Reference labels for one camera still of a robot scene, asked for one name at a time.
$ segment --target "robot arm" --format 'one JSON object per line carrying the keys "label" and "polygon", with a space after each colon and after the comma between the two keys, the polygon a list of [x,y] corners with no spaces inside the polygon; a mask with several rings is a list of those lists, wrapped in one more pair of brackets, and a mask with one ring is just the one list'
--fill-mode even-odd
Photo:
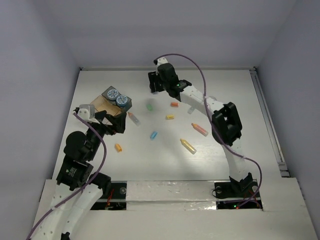
{"label": "robot arm", "polygon": [[[74,112],[88,122],[102,138],[104,135],[114,135],[125,131],[126,112],[117,116],[107,114],[106,111],[95,113],[93,105],[80,105]],[[104,125],[102,123],[104,118],[111,125]],[[41,222],[37,232],[30,238],[31,240],[70,240],[81,220],[97,199],[102,195],[108,195],[111,178],[107,175],[98,173],[87,185],[88,177],[93,170],[89,162],[94,159],[100,144],[99,137],[91,129],[88,129],[86,133],[72,132],[66,138],[63,150],[65,157],[56,178],[55,193],[49,208],[53,211]],[[55,207],[72,194],[75,195],[71,199]]]}
{"label": "robot arm", "polygon": [[[174,67],[166,58],[161,57],[154,61],[157,69],[149,72],[151,92],[166,91],[169,96],[188,104],[199,112],[207,115],[204,103],[204,95],[187,80],[180,80]],[[241,130],[242,124],[236,106],[229,102],[224,104],[212,98],[207,98],[207,107],[211,115],[211,121],[215,125],[223,142],[230,146],[236,153],[242,155]],[[231,188],[234,192],[244,193],[253,183],[252,175],[248,172],[245,160],[230,153],[220,142],[218,136],[212,131],[214,139],[222,145],[228,166]]]}

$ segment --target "white table surface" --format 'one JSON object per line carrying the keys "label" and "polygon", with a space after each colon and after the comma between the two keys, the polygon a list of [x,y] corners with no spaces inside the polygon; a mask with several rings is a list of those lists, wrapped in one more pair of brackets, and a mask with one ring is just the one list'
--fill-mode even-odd
{"label": "white table surface", "polygon": [[[90,103],[109,86],[113,86],[132,98],[133,107],[130,112],[142,124],[137,127],[128,118],[124,134],[104,137],[108,155],[101,172],[111,176],[113,181],[130,181],[127,210],[89,211],[74,240],[317,239],[297,180],[281,178],[249,71],[206,70],[204,74],[209,96],[225,103],[233,102],[237,106],[243,125],[243,152],[255,159],[262,168],[260,194],[264,211],[189,210],[188,201],[214,201],[207,190],[211,182],[161,182],[226,180],[229,178],[229,170],[224,152],[213,137],[204,137],[191,126],[191,123],[197,123],[209,130],[210,124],[206,116],[198,111],[189,115],[189,106],[184,104],[180,104],[179,108],[170,107],[170,102],[174,100],[166,92],[152,95],[149,92],[147,73],[80,72],[53,179],[57,177],[64,158],[66,137],[73,131],[87,130],[71,115],[75,107]],[[179,70],[177,74],[196,88],[203,89],[201,76],[196,70]],[[153,105],[153,112],[147,110],[146,103]],[[174,114],[175,119],[165,120],[167,114]],[[151,141],[150,134],[153,131],[158,131],[159,134]],[[189,141],[197,149],[197,153],[192,155],[184,149],[180,138]],[[123,152],[116,152],[115,143],[122,146]],[[100,164],[102,155],[101,146],[91,162],[95,169]],[[253,176],[258,178],[256,166],[248,163],[248,167]],[[46,182],[36,220],[48,209],[55,184],[55,180]],[[168,201],[177,201],[179,204],[173,207],[168,205]]]}
{"label": "white table surface", "polygon": [[[203,89],[200,73],[196,70],[178,70],[181,79],[190,81],[199,90]],[[221,102],[236,104],[242,125],[242,146],[246,156],[259,162],[263,178],[280,179],[280,172],[259,106],[256,92],[248,70],[206,70],[207,95]],[[175,99],[166,92],[152,95],[149,90],[148,71],[81,71],[68,119],[65,125],[53,178],[59,173],[63,162],[67,136],[74,131],[87,130],[71,113],[80,104],[89,104],[109,86],[117,88],[121,94],[132,98],[130,112],[141,121],[137,127],[128,117],[124,134],[105,136],[108,151],[102,173],[113,181],[156,181],[156,180],[226,180],[229,168],[221,146],[212,135],[204,137],[193,129],[197,123],[209,131],[210,124],[205,115],[195,110],[187,113],[189,106],[181,103],[178,108],[170,106]],[[149,112],[146,104],[154,110]],[[165,120],[167,114],[174,114],[174,120]],[[153,131],[158,132],[155,140],[150,140]],[[192,155],[180,142],[186,139],[196,149]],[[114,145],[122,146],[117,153]],[[95,169],[103,156],[100,146],[94,160]],[[248,163],[256,177],[257,167]]]}

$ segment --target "gray wall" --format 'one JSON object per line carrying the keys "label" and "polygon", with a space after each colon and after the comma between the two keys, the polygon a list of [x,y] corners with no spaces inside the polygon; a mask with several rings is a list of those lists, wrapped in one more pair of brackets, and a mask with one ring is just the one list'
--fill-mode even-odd
{"label": "gray wall", "polygon": [[320,1],[299,0],[258,73],[285,161],[320,236]]}
{"label": "gray wall", "polygon": [[[45,0],[78,64],[257,66],[296,0]],[[189,62],[177,58],[175,64]]]}
{"label": "gray wall", "polygon": [[78,73],[43,1],[0,1],[0,239],[32,227]]}

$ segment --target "purple cable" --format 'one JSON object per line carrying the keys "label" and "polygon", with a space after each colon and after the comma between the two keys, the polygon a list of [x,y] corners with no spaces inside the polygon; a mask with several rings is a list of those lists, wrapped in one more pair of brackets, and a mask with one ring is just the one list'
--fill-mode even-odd
{"label": "purple cable", "polygon": [[[77,191],[75,191],[74,193],[72,193],[70,196],[66,197],[65,199],[63,199],[61,202],[59,202],[57,205],[54,206],[54,208],[58,208],[60,207],[62,204],[65,204],[67,201],[69,201],[70,199],[72,199],[75,195],[77,195],[78,193],[82,192],[86,186],[88,186],[98,175],[98,173],[100,172],[101,168],[103,167],[103,165],[105,164],[106,161],[106,157],[107,157],[107,146],[106,143],[104,141],[104,139],[99,135],[99,133],[90,125],[88,124],[86,121],[84,121],[81,117],[79,117],[75,112],[73,113],[73,115],[80,121],[82,122],[84,125],[86,125],[97,137],[98,139],[101,141],[102,145],[103,145],[103,158],[101,161],[100,166],[98,167],[98,169],[96,170],[96,172],[93,174],[92,178],[89,179],[89,181],[87,181],[82,187],[80,187]],[[29,235],[26,237],[26,240],[30,240],[32,234],[34,233],[34,231],[37,229],[37,227],[41,224],[41,222],[50,214],[52,213],[53,210],[50,209],[49,211],[47,211],[41,218],[40,220],[34,225],[34,227],[31,229]]]}
{"label": "purple cable", "polygon": [[203,80],[203,100],[204,100],[204,108],[205,108],[206,116],[208,117],[209,123],[211,124],[211,127],[212,127],[212,130],[213,130],[214,134],[218,136],[219,141],[222,143],[222,145],[230,153],[232,153],[233,155],[235,155],[235,156],[237,156],[239,158],[243,158],[245,160],[248,160],[248,161],[254,163],[258,167],[259,174],[260,174],[260,180],[259,180],[258,187],[257,187],[256,191],[254,192],[254,194],[252,194],[248,199],[239,201],[239,202],[243,202],[243,203],[241,203],[238,207],[241,207],[241,206],[245,205],[246,203],[248,203],[249,201],[252,200],[252,198],[259,192],[259,189],[261,187],[261,184],[262,184],[262,170],[261,170],[260,165],[255,160],[253,160],[251,158],[248,158],[248,157],[245,157],[245,156],[243,156],[241,154],[236,153],[228,145],[226,145],[224,143],[224,141],[222,141],[222,138],[221,138],[220,134],[218,133],[215,125],[211,121],[211,116],[210,116],[210,113],[209,113],[209,109],[208,109],[208,105],[207,105],[207,98],[206,98],[206,96],[207,96],[207,83],[206,83],[205,75],[202,72],[200,66],[195,61],[193,61],[191,58],[189,58],[189,57],[187,57],[187,56],[185,56],[183,54],[179,54],[179,53],[167,53],[167,54],[164,54],[164,55],[161,55],[161,56],[157,57],[156,60],[159,59],[159,58],[162,58],[162,57],[166,57],[166,56],[180,56],[180,57],[183,57],[183,58],[188,59],[189,61],[191,61],[197,67],[197,69],[199,70],[199,72],[201,74],[202,80]]}

